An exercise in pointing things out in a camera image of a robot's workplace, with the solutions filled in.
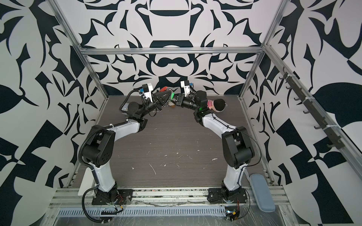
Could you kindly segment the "black wall hook rail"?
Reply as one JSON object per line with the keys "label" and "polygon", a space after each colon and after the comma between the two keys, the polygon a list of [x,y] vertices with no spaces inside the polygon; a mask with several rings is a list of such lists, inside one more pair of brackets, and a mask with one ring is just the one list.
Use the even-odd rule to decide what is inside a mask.
{"label": "black wall hook rail", "polygon": [[285,67],[282,68],[282,71],[283,76],[281,78],[288,83],[287,89],[293,90],[297,95],[294,100],[305,106],[306,111],[304,111],[304,114],[310,114],[317,122],[314,128],[322,130],[331,141],[331,145],[328,145],[328,147],[335,147],[338,150],[346,147],[339,126],[327,116],[316,98],[313,97],[295,74],[289,73]]}

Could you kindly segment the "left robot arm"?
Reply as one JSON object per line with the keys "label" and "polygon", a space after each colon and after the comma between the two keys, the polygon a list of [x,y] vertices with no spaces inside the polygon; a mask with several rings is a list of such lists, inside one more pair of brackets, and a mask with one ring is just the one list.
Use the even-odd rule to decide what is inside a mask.
{"label": "left robot arm", "polygon": [[126,120],[108,126],[95,125],[87,135],[78,153],[79,162],[88,167],[95,180],[95,190],[111,193],[117,185],[110,168],[114,143],[128,135],[145,129],[148,120],[144,116],[161,111],[168,104],[173,91],[166,89],[155,93],[132,90],[120,106]]}

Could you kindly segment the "brown white plush toy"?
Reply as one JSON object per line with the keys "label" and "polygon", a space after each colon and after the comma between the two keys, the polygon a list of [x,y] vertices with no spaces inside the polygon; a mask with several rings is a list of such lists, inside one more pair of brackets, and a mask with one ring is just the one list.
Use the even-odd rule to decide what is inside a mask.
{"label": "brown white plush toy", "polygon": [[171,108],[175,108],[175,107],[176,107],[176,105],[175,105],[174,103],[172,103],[172,102],[169,102],[168,105],[169,105]]}

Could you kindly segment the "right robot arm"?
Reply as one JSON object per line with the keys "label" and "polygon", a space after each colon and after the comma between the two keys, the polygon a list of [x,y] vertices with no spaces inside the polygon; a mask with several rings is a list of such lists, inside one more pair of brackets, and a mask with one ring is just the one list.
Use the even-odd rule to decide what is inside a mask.
{"label": "right robot arm", "polygon": [[225,199],[239,193],[244,171],[255,156],[252,138],[246,128],[229,125],[218,118],[216,113],[226,108],[226,102],[223,99],[210,100],[204,91],[197,91],[189,97],[172,94],[170,100],[177,106],[193,110],[196,122],[221,138],[223,157],[228,164],[221,193]]}

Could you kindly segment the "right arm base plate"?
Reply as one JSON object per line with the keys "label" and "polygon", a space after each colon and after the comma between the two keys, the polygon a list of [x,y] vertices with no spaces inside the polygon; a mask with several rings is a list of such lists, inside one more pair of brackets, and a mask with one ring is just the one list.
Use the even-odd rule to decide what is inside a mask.
{"label": "right arm base plate", "polygon": [[227,188],[209,188],[207,200],[212,203],[246,203],[248,195],[244,188],[229,191]]}

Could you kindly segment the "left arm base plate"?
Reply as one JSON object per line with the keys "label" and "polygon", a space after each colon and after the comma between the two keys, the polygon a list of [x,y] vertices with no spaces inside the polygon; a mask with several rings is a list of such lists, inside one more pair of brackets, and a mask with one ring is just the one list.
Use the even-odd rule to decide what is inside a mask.
{"label": "left arm base plate", "polygon": [[123,205],[128,201],[131,201],[133,198],[132,189],[113,189],[110,192],[103,192],[99,189],[96,189],[96,195],[92,200],[92,205],[106,205],[106,204],[115,204]]}

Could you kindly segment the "pink plush doll black hair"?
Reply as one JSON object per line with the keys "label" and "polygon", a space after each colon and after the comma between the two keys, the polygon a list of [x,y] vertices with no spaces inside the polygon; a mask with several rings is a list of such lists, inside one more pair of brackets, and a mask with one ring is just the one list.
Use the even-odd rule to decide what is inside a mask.
{"label": "pink plush doll black hair", "polygon": [[227,103],[223,99],[207,100],[207,107],[217,113],[224,111],[227,106]]}

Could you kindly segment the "blue grey pad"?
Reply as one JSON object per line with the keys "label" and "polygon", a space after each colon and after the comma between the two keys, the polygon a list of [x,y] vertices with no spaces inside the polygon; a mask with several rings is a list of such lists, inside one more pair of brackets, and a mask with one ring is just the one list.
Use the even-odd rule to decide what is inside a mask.
{"label": "blue grey pad", "polygon": [[250,183],[259,210],[266,213],[275,212],[276,206],[264,176],[257,173],[249,174],[247,169],[244,170],[244,174]]}

